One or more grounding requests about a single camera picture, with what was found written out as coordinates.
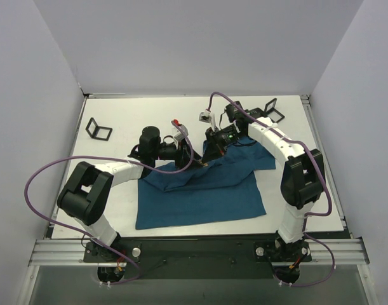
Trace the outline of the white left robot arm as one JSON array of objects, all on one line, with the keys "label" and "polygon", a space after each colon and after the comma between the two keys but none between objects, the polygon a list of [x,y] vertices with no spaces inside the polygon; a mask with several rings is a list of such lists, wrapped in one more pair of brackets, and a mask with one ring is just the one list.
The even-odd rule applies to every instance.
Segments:
[{"label": "white left robot arm", "polygon": [[157,160],[173,161],[174,171],[201,167],[201,156],[187,140],[184,125],[173,127],[172,142],[161,140],[155,126],[142,130],[138,144],[131,150],[127,161],[92,165],[78,163],[58,197],[58,207],[74,218],[95,242],[101,241],[98,254],[106,261],[116,260],[121,246],[118,233],[104,215],[112,187],[145,178],[154,171]]}]

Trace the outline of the blue t-shirt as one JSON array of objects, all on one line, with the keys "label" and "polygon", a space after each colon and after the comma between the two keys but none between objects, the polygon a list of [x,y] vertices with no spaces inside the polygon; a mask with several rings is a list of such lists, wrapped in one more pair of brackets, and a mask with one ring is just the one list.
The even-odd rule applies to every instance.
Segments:
[{"label": "blue t-shirt", "polygon": [[249,138],[229,146],[208,166],[174,174],[160,166],[138,180],[137,230],[251,219],[266,214],[256,171],[275,170],[276,160]]}]

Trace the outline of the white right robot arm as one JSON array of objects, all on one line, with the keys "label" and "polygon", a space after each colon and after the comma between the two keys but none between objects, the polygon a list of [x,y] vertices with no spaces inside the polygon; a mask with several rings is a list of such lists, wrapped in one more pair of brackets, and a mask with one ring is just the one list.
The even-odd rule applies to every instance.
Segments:
[{"label": "white right robot arm", "polygon": [[210,108],[199,120],[210,124],[205,135],[208,140],[202,160],[221,157],[227,147],[247,136],[265,148],[283,166],[280,191],[286,202],[283,220],[278,228],[278,244],[294,245],[304,237],[307,218],[314,215],[312,207],[322,193],[327,193],[323,155],[310,150],[299,140],[284,134],[268,114],[259,109],[243,109],[240,102],[230,102],[225,108],[230,125],[217,128]]}]

